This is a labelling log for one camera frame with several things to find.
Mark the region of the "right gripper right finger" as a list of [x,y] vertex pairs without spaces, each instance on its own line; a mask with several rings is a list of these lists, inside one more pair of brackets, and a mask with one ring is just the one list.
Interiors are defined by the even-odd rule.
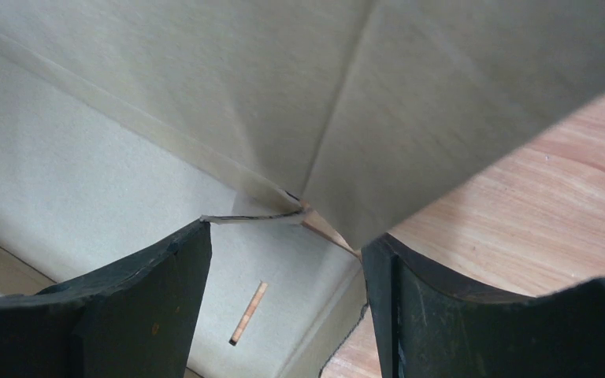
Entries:
[[384,377],[605,377],[605,277],[529,297],[388,234],[362,262]]

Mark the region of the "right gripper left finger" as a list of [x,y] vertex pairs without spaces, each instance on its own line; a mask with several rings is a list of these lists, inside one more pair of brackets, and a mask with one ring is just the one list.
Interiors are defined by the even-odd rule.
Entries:
[[182,377],[212,258],[209,223],[33,295],[0,297],[0,377]]

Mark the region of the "brown cardboard box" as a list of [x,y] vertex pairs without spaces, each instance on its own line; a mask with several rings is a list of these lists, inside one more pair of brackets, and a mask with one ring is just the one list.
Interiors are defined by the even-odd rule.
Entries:
[[605,276],[605,1],[0,1],[0,246],[63,282],[204,216],[193,376],[319,376],[382,235]]

